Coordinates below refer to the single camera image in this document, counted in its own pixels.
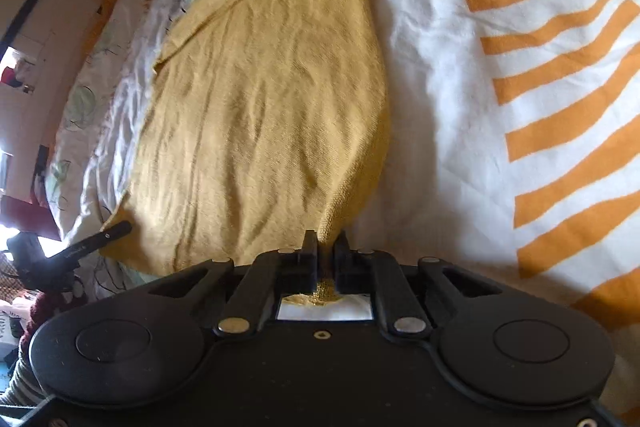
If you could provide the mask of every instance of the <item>black circular cover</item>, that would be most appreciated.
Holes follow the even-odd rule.
[[[200,362],[199,326],[173,299],[137,293],[58,315],[31,342],[43,389],[93,407],[153,400]]]
[[[521,405],[597,396],[614,361],[606,332],[586,315],[511,293],[469,299],[439,350],[471,388]]]

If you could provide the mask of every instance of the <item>black strip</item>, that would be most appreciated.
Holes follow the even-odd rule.
[[[0,40],[0,57],[4,57],[7,48],[14,41],[15,36],[20,31],[20,28],[22,28],[22,25],[26,22],[27,17],[29,17],[31,10],[33,10],[38,1],[39,0],[26,0],[22,4],[22,6],[20,6],[18,13],[14,17],[14,20],[11,21],[11,24],[9,24],[9,27],[4,33],[4,36]]]

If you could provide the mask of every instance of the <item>white fabric with orange stripes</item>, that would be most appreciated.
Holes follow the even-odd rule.
[[[393,140],[354,243],[599,320],[640,419],[640,0],[373,0]]]

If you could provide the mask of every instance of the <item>screw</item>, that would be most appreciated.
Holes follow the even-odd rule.
[[[227,317],[218,323],[218,329],[224,333],[239,335],[249,330],[249,321],[242,317]]]
[[[424,320],[418,317],[402,317],[394,322],[394,328],[398,333],[420,333],[426,327]]]
[[[326,341],[331,338],[331,333],[329,333],[329,331],[320,330],[314,333],[314,337],[319,341]]]

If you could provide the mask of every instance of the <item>folded garment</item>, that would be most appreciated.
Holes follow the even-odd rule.
[[[156,65],[129,188],[103,251],[164,275],[330,245],[376,186],[388,141],[369,0],[196,0]]]

